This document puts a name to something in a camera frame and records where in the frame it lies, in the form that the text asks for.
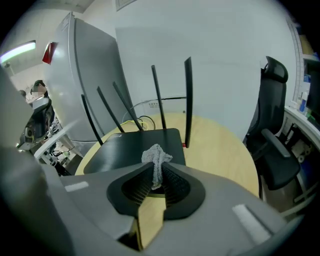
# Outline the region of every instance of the white wall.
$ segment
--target white wall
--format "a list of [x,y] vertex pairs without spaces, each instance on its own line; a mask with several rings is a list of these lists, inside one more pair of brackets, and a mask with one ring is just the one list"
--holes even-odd
[[191,56],[194,114],[243,139],[265,56],[286,66],[286,101],[293,98],[296,57],[286,17],[270,0],[137,0],[118,12],[111,0],[95,0],[81,18],[116,37],[133,104],[156,98],[151,65],[162,97],[184,95],[183,62]]
[[113,0],[95,0],[82,14],[81,19],[115,38],[115,13]]
[[272,0],[252,0],[250,12],[260,33],[256,35],[260,59],[270,56],[281,62],[288,71],[285,102],[288,105],[294,98],[296,87],[296,55],[294,41],[286,17],[288,14]]

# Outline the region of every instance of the black router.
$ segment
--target black router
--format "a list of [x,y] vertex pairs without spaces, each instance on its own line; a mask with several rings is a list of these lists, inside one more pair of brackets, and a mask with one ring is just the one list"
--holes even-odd
[[[90,116],[86,98],[82,95],[82,102],[92,127],[92,130],[100,143],[101,147],[90,159],[87,165],[84,167],[83,172],[85,174],[92,174],[98,172],[106,172],[109,170],[114,170],[118,168],[123,168],[135,164],[141,163],[142,153],[154,144],[159,144],[164,152],[171,155],[173,158],[171,163],[176,163],[180,165],[186,165],[185,155],[183,151],[183,143],[181,141],[179,130],[176,128],[167,128],[166,120],[164,115],[164,110],[161,102],[158,78],[156,73],[156,68],[154,65],[151,66],[156,95],[158,99],[158,105],[161,114],[162,129],[158,130],[143,130],[140,123],[137,121],[136,116],[131,111],[130,106],[126,103],[124,97],[122,96],[117,84],[113,82],[114,89],[119,95],[121,101],[126,107],[131,118],[135,122],[139,131],[125,132],[120,126],[118,120],[113,114],[110,106],[108,105],[103,93],[100,88],[97,88],[98,94],[101,97],[106,109],[108,110],[110,116],[115,122],[116,126],[119,128],[121,133],[112,134],[105,143],[101,141],[99,134],[94,126],[92,118]],[[190,143],[190,133],[192,125],[192,111],[193,111],[193,78],[192,78],[192,65],[191,57],[189,57],[184,62],[185,69],[185,80],[186,80],[186,125],[185,125],[185,142],[184,146],[189,147]]]

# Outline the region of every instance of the chair headrest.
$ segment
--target chair headrest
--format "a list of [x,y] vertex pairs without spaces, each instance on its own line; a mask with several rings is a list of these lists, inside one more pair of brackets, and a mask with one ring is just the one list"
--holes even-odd
[[268,64],[262,72],[262,77],[276,80],[280,83],[286,83],[288,81],[288,71],[286,67],[276,59],[266,56]]

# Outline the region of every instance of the refrigerator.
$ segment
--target refrigerator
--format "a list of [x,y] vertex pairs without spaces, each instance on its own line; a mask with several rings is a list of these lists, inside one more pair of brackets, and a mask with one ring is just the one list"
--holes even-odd
[[43,64],[44,83],[62,128],[75,123],[67,136],[83,157],[97,138],[81,95],[85,95],[100,137],[113,130],[116,124],[97,92],[98,86],[119,122],[127,110],[113,87],[113,81],[132,106],[117,42],[109,34],[75,18],[72,12],[57,27],[52,42],[51,62]]

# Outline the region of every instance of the desk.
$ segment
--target desk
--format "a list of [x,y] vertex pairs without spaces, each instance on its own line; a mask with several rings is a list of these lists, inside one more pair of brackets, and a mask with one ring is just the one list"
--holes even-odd
[[[150,116],[156,129],[162,128],[160,114]],[[145,117],[149,129],[153,123]],[[185,141],[186,115],[181,113],[166,113],[167,128],[176,128],[180,132],[181,141]],[[138,130],[135,124],[126,123],[125,132]],[[103,136],[105,142],[114,133],[120,133],[118,128]],[[78,166],[75,175],[83,175],[84,167],[100,148],[97,142],[87,152]],[[195,168],[210,174],[228,178],[246,188],[256,197],[259,197],[258,174],[254,161],[245,145],[225,127],[213,120],[199,116],[192,117],[192,128],[189,148],[183,148],[185,162],[188,167]],[[138,211],[140,239],[145,248],[155,237],[163,225],[163,211],[166,209],[164,198],[147,197]]]
[[[301,114],[298,110],[296,110],[292,107],[289,107],[289,106],[284,107],[284,116],[287,119],[290,119],[293,123],[295,123],[299,127],[301,132],[314,144],[314,146],[317,148],[317,150],[320,151],[320,131],[312,123],[310,123],[308,121],[306,116]],[[301,186],[302,195],[295,198],[294,202],[297,203],[301,199],[305,200],[304,202],[302,202],[301,204],[296,206],[296,207],[298,207],[297,209],[300,210],[301,209],[300,205],[305,207],[309,204],[310,200],[307,200],[307,195],[309,193],[311,193],[317,187],[318,183],[316,183],[314,186],[312,186],[311,188],[306,190],[306,187],[304,185],[304,182],[303,182],[303,179],[302,179],[300,173],[297,174],[297,179],[298,179],[300,186]],[[294,208],[295,207],[293,207],[292,209],[290,209],[286,212],[288,212],[290,214],[294,213],[295,212],[293,210]]]
[[284,116],[291,119],[320,151],[320,131],[307,120],[306,116],[289,106],[284,107]]

